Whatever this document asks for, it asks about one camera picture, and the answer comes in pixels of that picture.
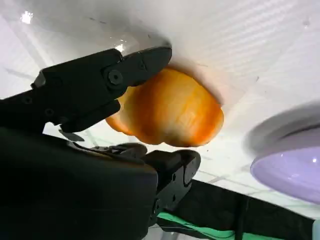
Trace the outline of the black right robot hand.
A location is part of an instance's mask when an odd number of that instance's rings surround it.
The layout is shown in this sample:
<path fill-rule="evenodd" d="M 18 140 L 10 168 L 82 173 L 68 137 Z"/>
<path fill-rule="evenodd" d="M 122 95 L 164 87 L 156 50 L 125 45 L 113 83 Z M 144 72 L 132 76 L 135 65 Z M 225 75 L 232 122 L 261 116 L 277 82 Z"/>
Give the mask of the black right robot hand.
<path fill-rule="evenodd" d="M 108 49 L 43 68 L 31 89 L 0 102 L 3 240 L 141 240 L 192 186 L 200 155 L 138 143 L 82 147 L 43 133 L 88 129 L 119 97 L 167 66 L 169 46 L 123 56 Z"/>

